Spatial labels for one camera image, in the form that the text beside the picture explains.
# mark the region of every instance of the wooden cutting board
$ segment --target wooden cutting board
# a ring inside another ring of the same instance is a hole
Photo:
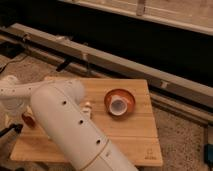
[[[91,103],[92,121],[128,159],[137,166],[162,166],[163,160],[147,82],[139,79],[77,79],[86,87],[86,97],[81,106],[87,101]],[[114,119],[105,110],[104,96],[115,88],[130,91],[136,99],[134,113],[123,119]],[[24,126],[12,151],[11,159],[68,162],[39,125],[34,129]]]

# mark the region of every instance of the floor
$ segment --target floor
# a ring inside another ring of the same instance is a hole
[[[0,66],[8,61],[0,56]],[[12,74],[22,83],[42,80],[45,76],[69,76],[66,71],[55,71],[55,66],[44,63],[33,57],[10,64],[1,77]],[[144,171],[207,171],[203,163],[204,127],[189,120],[175,116],[167,111],[153,107],[158,128],[164,165],[162,168],[144,168]],[[0,108],[0,129],[4,127],[4,112]],[[14,162],[9,159],[17,135],[10,133],[0,139],[0,165],[15,169],[24,167],[27,171],[42,171],[42,167],[32,162]],[[48,163],[51,171],[72,170],[68,164],[59,165]]]

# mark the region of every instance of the black cable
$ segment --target black cable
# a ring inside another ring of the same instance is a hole
[[[9,64],[11,64],[11,63],[16,63],[16,62],[21,62],[21,61],[25,60],[27,57],[28,57],[28,54],[26,54],[26,55],[25,55],[24,57],[22,57],[21,59],[18,59],[18,60],[11,60],[11,61],[5,63],[2,67],[0,67],[0,74],[1,74],[2,72],[4,72],[4,70],[6,69],[6,67],[7,67]]]
[[[3,130],[0,131],[0,138],[3,137],[5,134],[7,134],[12,129],[14,129],[14,131],[16,133],[20,134],[22,128],[23,128],[22,124],[11,124],[8,128],[4,128]]]

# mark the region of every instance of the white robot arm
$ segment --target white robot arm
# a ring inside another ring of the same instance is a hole
[[[137,171],[81,112],[78,106],[84,97],[81,82],[59,80],[18,84],[14,76],[0,81],[0,100],[8,113],[21,113],[28,100],[36,120],[76,170]]]

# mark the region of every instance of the orange cup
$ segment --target orange cup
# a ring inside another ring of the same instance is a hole
[[[135,98],[125,89],[113,89],[106,94],[104,103],[108,113],[122,116],[133,112]]]

